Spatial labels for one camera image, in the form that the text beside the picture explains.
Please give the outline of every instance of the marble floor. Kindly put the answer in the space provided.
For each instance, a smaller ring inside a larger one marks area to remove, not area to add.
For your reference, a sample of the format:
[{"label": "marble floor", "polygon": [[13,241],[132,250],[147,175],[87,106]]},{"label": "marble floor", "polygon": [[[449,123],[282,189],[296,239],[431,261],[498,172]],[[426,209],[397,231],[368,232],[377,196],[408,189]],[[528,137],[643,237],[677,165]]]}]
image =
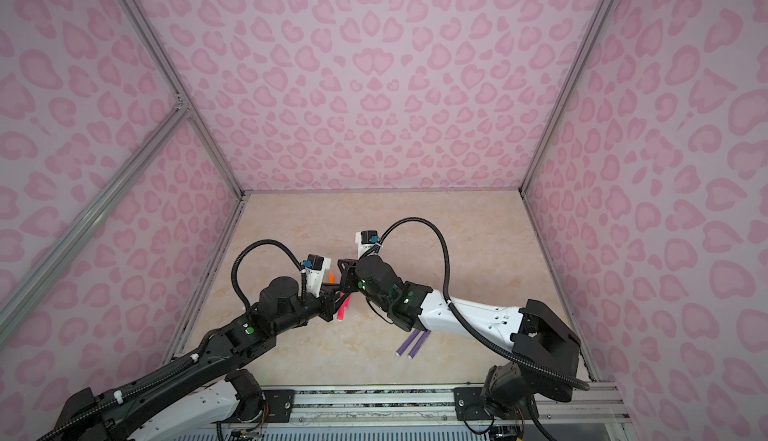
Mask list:
[{"label": "marble floor", "polygon": [[[271,238],[300,260],[307,254],[336,260],[356,257],[355,233],[382,233],[406,216],[432,221],[446,238],[451,258],[451,296],[497,306],[547,303],[566,319],[517,191],[452,191],[343,194],[254,194],[240,218],[187,350],[203,333],[228,323],[243,306],[230,285],[234,260],[248,244]],[[442,287],[442,253],[427,226],[408,223],[381,251],[404,281]],[[240,265],[240,286],[250,300],[274,277],[298,279],[275,247],[252,251]],[[280,335],[277,347],[248,365],[263,385],[482,383],[505,360],[476,340],[432,333],[414,359],[394,352],[408,334],[379,319],[360,294],[351,296],[344,321],[315,319]],[[586,379],[583,367],[580,376]]]}]

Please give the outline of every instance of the pink wallpaper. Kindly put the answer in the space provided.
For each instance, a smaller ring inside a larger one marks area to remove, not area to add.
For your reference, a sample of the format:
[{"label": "pink wallpaper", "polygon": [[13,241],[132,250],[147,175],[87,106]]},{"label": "pink wallpaper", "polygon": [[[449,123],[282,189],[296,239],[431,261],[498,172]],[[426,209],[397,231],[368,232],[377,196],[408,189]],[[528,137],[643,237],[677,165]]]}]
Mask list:
[{"label": "pink wallpaper", "polygon": [[0,352],[0,438],[159,366],[234,203],[185,124]]},{"label": "pink wallpaper", "polygon": [[114,0],[0,0],[0,304],[169,111]]},{"label": "pink wallpaper", "polygon": [[768,0],[622,0],[535,216],[642,439],[768,438]]},{"label": "pink wallpaper", "polygon": [[141,0],[246,189],[518,186],[597,0]]}]

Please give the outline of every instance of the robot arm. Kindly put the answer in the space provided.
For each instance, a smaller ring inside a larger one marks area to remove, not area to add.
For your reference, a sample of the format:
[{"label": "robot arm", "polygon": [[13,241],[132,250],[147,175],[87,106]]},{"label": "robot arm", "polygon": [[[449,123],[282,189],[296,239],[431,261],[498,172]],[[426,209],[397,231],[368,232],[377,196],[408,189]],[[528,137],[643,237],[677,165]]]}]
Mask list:
[{"label": "robot arm", "polygon": [[[360,251],[364,250],[361,255],[376,243],[375,231],[358,234]],[[271,350],[278,334],[305,326],[313,317],[332,321],[354,292],[375,303],[404,331],[416,328],[467,336],[470,328],[462,324],[465,321],[498,347],[497,352],[511,351],[510,359],[527,360],[488,372],[482,397],[494,416],[506,417],[515,404],[533,393],[571,400],[571,386],[531,369],[531,365],[544,366],[572,377],[578,363],[579,339],[543,303],[528,300],[525,308],[517,308],[446,301],[431,287],[400,279],[378,254],[339,260],[340,284],[322,282],[330,259],[310,255],[300,266],[302,274],[307,273],[306,295],[300,295],[299,283],[291,277],[272,280],[261,291],[258,303],[206,333],[190,353],[96,397],[90,388],[72,395],[54,430],[40,441],[164,441],[215,421],[247,423],[263,417],[266,401],[262,390],[241,368]],[[224,381],[193,393],[222,376],[226,376]]]}]

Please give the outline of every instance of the purple marker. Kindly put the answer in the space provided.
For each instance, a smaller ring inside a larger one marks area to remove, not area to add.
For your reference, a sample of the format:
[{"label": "purple marker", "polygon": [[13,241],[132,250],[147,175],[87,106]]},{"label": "purple marker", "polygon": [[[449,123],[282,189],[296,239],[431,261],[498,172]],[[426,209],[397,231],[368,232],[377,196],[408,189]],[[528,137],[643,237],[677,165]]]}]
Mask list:
[{"label": "purple marker", "polygon": [[415,340],[415,339],[416,339],[416,337],[418,336],[418,334],[419,334],[420,332],[421,332],[421,331],[419,331],[419,330],[413,330],[413,333],[411,333],[411,335],[410,335],[410,336],[408,336],[408,339],[407,339],[407,340],[406,340],[406,341],[405,341],[405,342],[402,344],[402,346],[400,346],[400,348],[399,348],[399,349],[398,349],[398,350],[395,352],[395,356],[402,356],[402,354],[403,354],[403,353],[404,353],[404,352],[405,352],[405,351],[408,349],[408,346],[410,346],[410,345],[411,345],[411,343],[413,342],[413,340]]},{"label": "purple marker", "polygon": [[413,346],[413,349],[411,350],[410,353],[408,353],[408,357],[410,359],[413,359],[416,356],[416,353],[418,352],[419,349],[421,349],[422,344],[424,344],[424,341],[427,340],[427,336],[429,336],[429,333],[431,332],[432,331],[425,331],[424,334],[422,334],[422,336],[418,338],[418,341],[416,341],[416,344]]}]

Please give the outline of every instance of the metal rail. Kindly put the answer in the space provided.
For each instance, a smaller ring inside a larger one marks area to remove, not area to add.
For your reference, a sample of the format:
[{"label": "metal rail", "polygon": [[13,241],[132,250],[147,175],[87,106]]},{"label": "metal rail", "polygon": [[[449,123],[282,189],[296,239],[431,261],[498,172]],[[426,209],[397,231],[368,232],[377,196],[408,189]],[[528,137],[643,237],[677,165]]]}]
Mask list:
[{"label": "metal rail", "polygon": [[42,301],[64,269],[80,254],[99,226],[120,204],[136,180],[189,117],[189,111],[185,107],[173,109],[155,132],[128,158],[107,186],[96,195],[91,204],[83,209],[67,233],[45,258],[19,282],[16,291],[5,306],[0,308],[0,347],[5,345],[8,338]]},{"label": "metal rail", "polygon": [[189,340],[189,336],[197,322],[197,317],[200,315],[205,300],[208,298],[208,292],[210,292],[210,288],[214,284],[216,273],[219,272],[221,263],[224,260],[224,254],[230,245],[230,241],[232,241],[232,236],[237,228],[237,222],[243,214],[246,203],[246,199],[241,199],[233,207],[232,213],[226,221],[224,231],[222,231],[219,240],[214,246],[214,253],[200,275],[200,282],[197,283],[197,287],[187,303],[187,308],[184,310],[181,321],[179,321],[174,335],[171,337],[171,341],[163,356],[163,364],[169,363],[171,359],[174,359],[175,353],[184,352],[184,346],[187,344],[187,340]]},{"label": "metal rail", "polygon": [[[591,383],[570,403],[536,395],[546,423],[630,423],[614,383]],[[460,425],[453,388],[480,384],[265,387],[295,389],[290,424],[303,427]]]},{"label": "metal rail", "polygon": [[[581,325],[578,323],[578,320],[576,319],[576,316],[574,315],[574,308],[571,304],[571,301],[568,299],[567,296],[565,296],[565,292],[563,291],[562,284],[560,283],[558,279],[558,273],[554,269],[554,258],[552,257],[552,254],[549,252],[549,248],[547,248],[547,245],[544,243],[544,240],[542,239],[542,232],[540,231],[539,225],[536,222],[536,218],[533,216],[533,211],[531,210],[530,202],[528,201],[528,197],[525,196],[524,193],[520,193],[523,206],[525,206],[525,213],[528,215],[528,220],[531,221],[531,226],[533,228],[534,234],[536,234],[536,241],[538,242],[539,249],[542,250],[542,254],[544,254],[544,262],[547,263],[547,269],[549,270],[549,276],[552,278],[552,283],[554,284],[554,290],[558,292],[558,297],[560,298],[560,302],[563,305],[563,308],[565,309],[565,316],[568,317],[568,323],[571,325],[571,329],[576,333],[576,336],[582,342],[584,341],[584,334],[581,332]],[[598,365],[594,361],[594,358],[592,357],[592,353],[589,351],[589,348],[586,346],[586,343],[582,343],[581,348],[581,358],[584,360],[584,364],[587,365],[587,370],[589,371],[589,378],[590,379],[597,379],[600,381],[598,370]]]},{"label": "metal rail", "polygon": [[197,109],[197,105],[187,92],[184,82],[181,81],[181,77],[174,67],[173,62],[170,60],[170,56],[165,51],[163,43],[160,40],[160,36],[157,35],[152,24],[148,21],[147,15],[141,7],[139,0],[117,0],[123,9],[123,12],[128,17],[130,23],[134,26],[136,34],[144,43],[149,56],[154,60],[158,66],[158,70],[163,76],[164,81],[168,84],[170,90],[172,90],[177,99],[180,102],[185,103],[192,110],[192,126],[194,127],[200,140],[203,141],[205,150],[208,151],[208,155],[216,165],[216,168],[221,173],[222,177],[226,180],[230,189],[235,193],[238,198],[243,196],[243,187],[240,186],[240,182],[237,180],[232,167],[226,162],[224,154],[221,152],[218,144],[211,136],[205,122],[203,121],[200,111]]},{"label": "metal rail", "polygon": [[523,177],[523,182],[520,186],[521,193],[528,192],[528,189],[531,187],[533,178],[542,163],[544,153],[552,142],[554,129],[562,122],[565,110],[568,107],[568,103],[571,101],[573,93],[578,87],[581,75],[587,70],[589,59],[600,43],[600,37],[605,32],[610,16],[614,13],[618,3],[619,0],[598,1],[598,8],[595,9],[592,14],[586,34],[584,35],[584,40],[579,45],[574,62],[565,78],[563,88],[560,90],[558,98],[554,103],[554,109],[547,121],[542,138],[539,140],[538,144],[536,144],[531,165],[528,166],[528,170],[525,171],[525,176]]}]

